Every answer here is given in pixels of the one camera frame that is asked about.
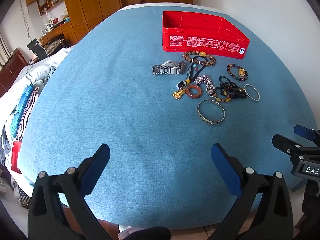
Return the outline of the right black gloved hand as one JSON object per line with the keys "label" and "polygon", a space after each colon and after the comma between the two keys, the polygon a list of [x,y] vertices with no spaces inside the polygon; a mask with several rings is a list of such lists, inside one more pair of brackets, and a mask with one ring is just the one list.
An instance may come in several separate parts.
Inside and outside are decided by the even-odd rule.
{"label": "right black gloved hand", "polygon": [[305,239],[319,239],[319,184],[317,181],[308,180],[302,211],[305,218],[301,223],[300,231],[304,232]]}

